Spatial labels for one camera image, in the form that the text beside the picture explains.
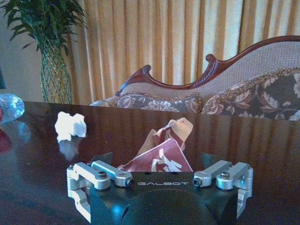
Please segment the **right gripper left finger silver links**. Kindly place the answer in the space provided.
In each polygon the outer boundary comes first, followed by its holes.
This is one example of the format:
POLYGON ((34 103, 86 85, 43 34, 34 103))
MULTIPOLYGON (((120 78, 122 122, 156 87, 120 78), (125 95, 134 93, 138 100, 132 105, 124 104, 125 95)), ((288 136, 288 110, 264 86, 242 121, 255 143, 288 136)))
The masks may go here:
POLYGON ((130 172, 122 171, 101 160, 90 164, 75 163, 67 169, 67 195, 73 198, 76 209, 91 222, 91 209, 84 188, 94 187, 97 190, 106 190, 111 182, 118 187, 131 187, 135 180, 130 172))

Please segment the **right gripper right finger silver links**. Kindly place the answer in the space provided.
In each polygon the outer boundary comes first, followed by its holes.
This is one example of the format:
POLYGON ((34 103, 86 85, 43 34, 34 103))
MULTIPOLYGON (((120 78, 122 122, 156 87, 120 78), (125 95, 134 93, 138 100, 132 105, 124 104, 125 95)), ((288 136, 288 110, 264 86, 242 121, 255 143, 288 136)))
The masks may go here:
POLYGON ((238 189, 237 198, 237 215, 239 218, 243 213, 247 199, 253 193, 253 168, 243 162, 232 164, 230 161, 219 160, 210 166, 205 166, 202 171, 194 173, 193 185, 196 187, 208 187, 212 181, 216 181, 216 186, 223 190, 229 191, 234 187, 238 189))

